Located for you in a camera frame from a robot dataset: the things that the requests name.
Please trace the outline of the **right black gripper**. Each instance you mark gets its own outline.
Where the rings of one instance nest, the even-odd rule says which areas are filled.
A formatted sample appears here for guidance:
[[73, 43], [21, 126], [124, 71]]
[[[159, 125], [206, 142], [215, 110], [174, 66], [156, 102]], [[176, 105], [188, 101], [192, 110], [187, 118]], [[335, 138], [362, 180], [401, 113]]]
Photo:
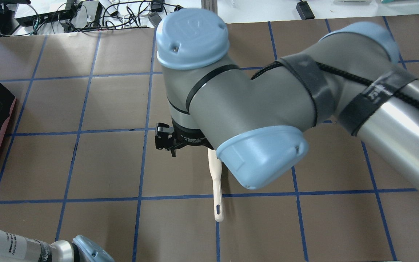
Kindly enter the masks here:
[[185, 146], [205, 146], [211, 150], [214, 147], [200, 129], [190, 129], [181, 126], [172, 119], [172, 126], [165, 123], [156, 123], [155, 148], [158, 150], [170, 149], [171, 155], [176, 157], [176, 151]]

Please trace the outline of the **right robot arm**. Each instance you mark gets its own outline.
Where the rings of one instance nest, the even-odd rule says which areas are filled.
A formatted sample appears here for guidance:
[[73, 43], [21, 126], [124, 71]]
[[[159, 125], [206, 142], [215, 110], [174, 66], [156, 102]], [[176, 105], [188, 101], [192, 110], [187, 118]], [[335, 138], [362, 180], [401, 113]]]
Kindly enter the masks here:
[[248, 77], [230, 58], [215, 13], [182, 9], [156, 30], [175, 137], [206, 146], [246, 189], [276, 180], [306, 155], [304, 132], [334, 116], [419, 191], [419, 79], [397, 65], [386, 28], [356, 22]]

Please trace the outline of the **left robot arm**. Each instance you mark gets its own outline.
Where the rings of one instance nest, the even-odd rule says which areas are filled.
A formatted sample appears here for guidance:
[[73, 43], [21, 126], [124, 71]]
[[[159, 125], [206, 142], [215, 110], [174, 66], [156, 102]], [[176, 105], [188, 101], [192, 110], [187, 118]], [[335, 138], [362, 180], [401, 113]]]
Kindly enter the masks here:
[[113, 262], [111, 255], [82, 235], [51, 244], [0, 230], [0, 262]]

